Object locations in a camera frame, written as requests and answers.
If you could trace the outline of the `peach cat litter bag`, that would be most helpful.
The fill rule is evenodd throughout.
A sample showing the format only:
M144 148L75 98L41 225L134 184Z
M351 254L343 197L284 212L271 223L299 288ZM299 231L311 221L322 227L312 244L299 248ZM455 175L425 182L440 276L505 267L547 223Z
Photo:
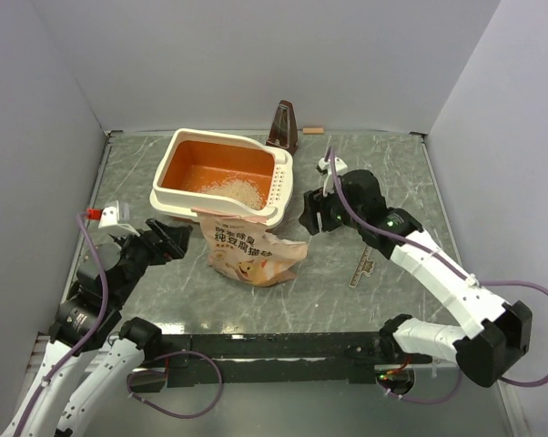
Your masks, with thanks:
M281 239L256 217L197 212L208 243L208 265L223 276L254 287L295 279L293 266L303 261L309 244Z

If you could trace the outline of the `white orange litter box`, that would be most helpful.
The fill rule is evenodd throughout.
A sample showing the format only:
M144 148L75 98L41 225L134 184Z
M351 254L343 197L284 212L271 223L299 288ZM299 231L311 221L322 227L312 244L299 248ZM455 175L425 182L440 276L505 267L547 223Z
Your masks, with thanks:
M243 182L258 205L211 189ZM161 214L198 221L198 211L255 218L268 228L284 217L293 192L293 158L249 137L181 128L171 138L153 178L149 202Z

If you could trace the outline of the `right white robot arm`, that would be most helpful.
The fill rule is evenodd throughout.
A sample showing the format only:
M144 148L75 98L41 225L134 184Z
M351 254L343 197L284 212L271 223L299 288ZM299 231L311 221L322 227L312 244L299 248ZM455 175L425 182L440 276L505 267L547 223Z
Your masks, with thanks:
M299 223L316 235L341 226L358 231L367 246L410 273L454 317L455 325L401 314L381 329L380 350L390 362L409 354L456 363L472 382L490 387L529 349L533 314L492 293L469 276L409 212L387 206L369 170L334 177L304 195Z

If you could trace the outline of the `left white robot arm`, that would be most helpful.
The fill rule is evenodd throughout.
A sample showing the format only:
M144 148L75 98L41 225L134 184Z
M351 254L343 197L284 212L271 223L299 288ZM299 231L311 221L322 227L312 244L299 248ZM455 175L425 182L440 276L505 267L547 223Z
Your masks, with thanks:
M88 253L57 310L44 357L6 436L82 435L114 385L138 365L161 358L160 328L140 318L123 322L121 310L148 268L184 258L192 228L153 218L146 224L146 229L115 225L104 244L85 238Z

